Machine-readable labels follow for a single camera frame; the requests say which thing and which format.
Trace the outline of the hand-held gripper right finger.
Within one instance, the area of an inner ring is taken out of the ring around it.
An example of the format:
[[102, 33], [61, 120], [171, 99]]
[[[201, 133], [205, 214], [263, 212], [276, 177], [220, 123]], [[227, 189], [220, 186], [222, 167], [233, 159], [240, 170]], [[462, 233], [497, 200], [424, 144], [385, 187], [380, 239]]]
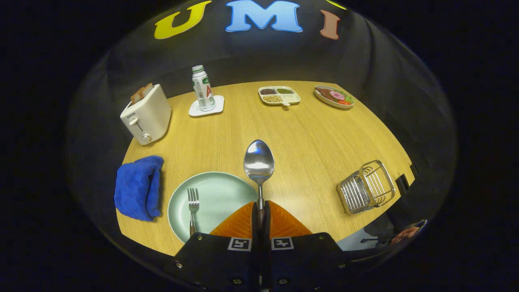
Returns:
[[328, 233], [312, 233], [272, 201], [265, 202], [262, 213], [263, 289], [335, 290], [348, 281], [349, 257]]

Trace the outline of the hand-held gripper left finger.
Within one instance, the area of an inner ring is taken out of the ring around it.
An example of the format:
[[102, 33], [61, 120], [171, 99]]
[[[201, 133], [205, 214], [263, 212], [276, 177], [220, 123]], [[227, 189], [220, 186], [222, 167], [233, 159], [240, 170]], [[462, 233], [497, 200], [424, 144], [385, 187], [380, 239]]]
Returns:
[[257, 243], [253, 235], [256, 203], [237, 213], [249, 227], [249, 237], [196, 232], [174, 257], [174, 276], [193, 290], [260, 290]]

